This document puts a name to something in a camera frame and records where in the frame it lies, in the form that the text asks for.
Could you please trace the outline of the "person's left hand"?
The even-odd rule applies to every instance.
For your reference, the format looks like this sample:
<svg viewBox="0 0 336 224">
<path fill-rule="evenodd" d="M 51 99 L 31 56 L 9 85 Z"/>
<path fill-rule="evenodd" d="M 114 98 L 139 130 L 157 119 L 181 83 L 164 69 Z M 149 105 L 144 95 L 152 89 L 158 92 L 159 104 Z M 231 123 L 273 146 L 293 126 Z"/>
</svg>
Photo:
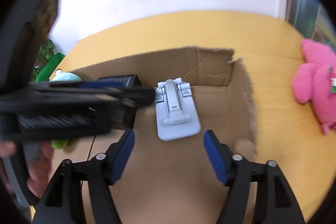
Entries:
<svg viewBox="0 0 336 224">
<path fill-rule="evenodd" d="M 10 157 L 15 155 L 17 145 L 12 141 L 1 142 L 1 157 Z M 50 179 L 51 164 L 54 157 L 54 149 L 50 145 L 50 141 L 41 144 L 41 150 L 35 160 L 29 165 L 29 178 L 27 179 L 27 187 L 37 197 L 41 198 Z M 1 179 L 5 183 L 7 190 L 10 191 L 9 180 L 5 171 L 1 170 Z"/>
</svg>

